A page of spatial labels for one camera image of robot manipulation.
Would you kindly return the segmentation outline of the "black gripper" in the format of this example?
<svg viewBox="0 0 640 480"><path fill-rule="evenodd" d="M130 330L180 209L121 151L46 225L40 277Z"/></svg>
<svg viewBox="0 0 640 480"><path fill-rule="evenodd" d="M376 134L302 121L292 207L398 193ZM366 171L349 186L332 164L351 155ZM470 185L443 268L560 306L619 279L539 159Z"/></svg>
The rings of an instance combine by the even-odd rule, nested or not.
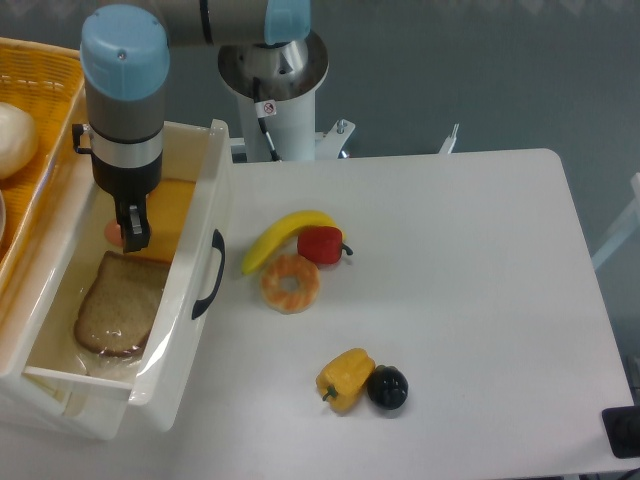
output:
<svg viewBox="0 0 640 480"><path fill-rule="evenodd" d="M146 196L160 183L162 156L136 168L112 166L95 155L91 156L91 164L95 182L113 197L116 212L121 215L123 252L133 253L147 248L151 228Z"/></svg>

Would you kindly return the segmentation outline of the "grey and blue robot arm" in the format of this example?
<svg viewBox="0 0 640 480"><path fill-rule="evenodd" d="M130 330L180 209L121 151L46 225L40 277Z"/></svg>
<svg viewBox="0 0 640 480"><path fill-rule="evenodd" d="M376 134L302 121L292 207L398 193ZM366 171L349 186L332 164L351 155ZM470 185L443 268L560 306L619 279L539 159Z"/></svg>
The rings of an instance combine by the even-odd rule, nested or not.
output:
<svg viewBox="0 0 640 480"><path fill-rule="evenodd" d="M114 200L122 249L148 247L146 197L161 179L171 45L275 46L311 30L307 1L105 1L83 24L88 122L77 153Z"/></svg>

